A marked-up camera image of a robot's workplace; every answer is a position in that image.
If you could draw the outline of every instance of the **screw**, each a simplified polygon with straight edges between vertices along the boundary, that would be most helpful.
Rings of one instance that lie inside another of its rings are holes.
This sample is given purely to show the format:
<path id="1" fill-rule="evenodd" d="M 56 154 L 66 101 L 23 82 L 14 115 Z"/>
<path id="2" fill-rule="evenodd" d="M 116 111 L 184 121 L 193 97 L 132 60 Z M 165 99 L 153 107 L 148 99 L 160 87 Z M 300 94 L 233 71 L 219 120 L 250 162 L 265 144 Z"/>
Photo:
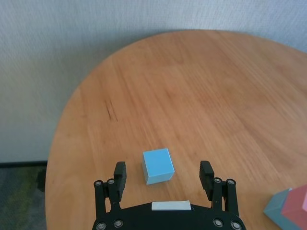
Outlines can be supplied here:
<path id="1" fill-rule="evenodd" d="M 114 222 L 114 227 L 120 228 L 121 226 L 123 226 L 123 224 L 124 224 L 124 222 L 122 220 L 118 219 Z"/>
<path id="2" fill-rule="evenodd" d="M 213 224 L 219 228 L 223 226 L 223 222 L 220 219 L 214 219 Z"/>
<path id="3" fill-rule="evenodd" d="M 231 227 L 235 230 L 241 230 L 242 229 L 241 225 L 238 222 L 232 222 Z"/>
<path id="4" fill-rule="evenodd" d="M 97 230 L 104 230 L 104 229 L 106 229 L 106 223 L 99 223 L 99 224 L 97 224 L 96 229 Z"/>

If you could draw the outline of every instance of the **wood grain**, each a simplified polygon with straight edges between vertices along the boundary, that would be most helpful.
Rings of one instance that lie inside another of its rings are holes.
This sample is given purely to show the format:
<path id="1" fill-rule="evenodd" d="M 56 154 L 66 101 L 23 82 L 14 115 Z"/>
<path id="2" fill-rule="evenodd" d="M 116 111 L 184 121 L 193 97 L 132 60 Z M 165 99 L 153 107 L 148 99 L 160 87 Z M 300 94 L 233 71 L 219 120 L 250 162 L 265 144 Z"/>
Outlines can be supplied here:
<path id="1" fill-rule="evenodd" d="M 307 180 L 307 54 L 262 38 L 218 31 L 160 34 L 103 61 L 59 121 L 47 167 L 49 230 L 87 230 L 93 182 L 126 161 L 121 202 L 190 200 L 208 206 L 199 163 L 237 181 L 247 229 L 277 227 L 271 196 Z M 175 175 L 147 186 L 142 152 L 167 147 Z"/>

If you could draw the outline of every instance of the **gray carpet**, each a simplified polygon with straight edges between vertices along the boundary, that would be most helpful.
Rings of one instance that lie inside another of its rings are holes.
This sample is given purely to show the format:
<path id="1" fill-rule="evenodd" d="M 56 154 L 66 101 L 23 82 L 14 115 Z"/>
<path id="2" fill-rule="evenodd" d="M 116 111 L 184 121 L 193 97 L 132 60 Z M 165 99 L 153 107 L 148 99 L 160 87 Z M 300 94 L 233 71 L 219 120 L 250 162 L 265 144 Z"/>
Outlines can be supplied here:
<path id="1" fill-rule="evenodd" d="M 45 166 L 0 168 L 0 229 L 46 230 L 45 193 L 37 176 Z"/>

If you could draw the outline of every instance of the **red block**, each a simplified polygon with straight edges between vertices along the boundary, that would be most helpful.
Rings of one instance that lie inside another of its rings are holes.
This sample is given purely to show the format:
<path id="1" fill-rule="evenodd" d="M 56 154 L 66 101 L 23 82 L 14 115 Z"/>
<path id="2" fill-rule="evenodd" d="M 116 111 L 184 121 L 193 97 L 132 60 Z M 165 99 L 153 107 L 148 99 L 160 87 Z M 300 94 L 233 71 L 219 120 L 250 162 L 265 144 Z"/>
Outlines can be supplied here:
<path id="1" fill-rule="evenodd" d="M 289 191 L 282 214 L 303 230 L 307 230 L 307 184 Z"/>

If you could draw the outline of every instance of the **light blue cube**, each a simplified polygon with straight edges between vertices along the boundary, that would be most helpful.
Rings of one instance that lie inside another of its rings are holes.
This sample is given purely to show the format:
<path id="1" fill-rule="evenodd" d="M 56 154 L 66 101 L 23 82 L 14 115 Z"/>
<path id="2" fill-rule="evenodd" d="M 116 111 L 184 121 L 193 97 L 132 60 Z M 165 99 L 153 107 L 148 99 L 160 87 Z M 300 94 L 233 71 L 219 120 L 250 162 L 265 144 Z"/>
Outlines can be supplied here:
<path id="1" fill-rule="evenodd" d="M 282 215 L 284 202 L 291 188 L 276 193 L 264 209 L 264 213 L 283 230 L 300 230 L 300 228 Z"/>
<path id="2" fill-rule="evenodd" d="M 142 165 L 146 184 L 169 181 L 175 172 L 168 149 L 143 152 Z"/>

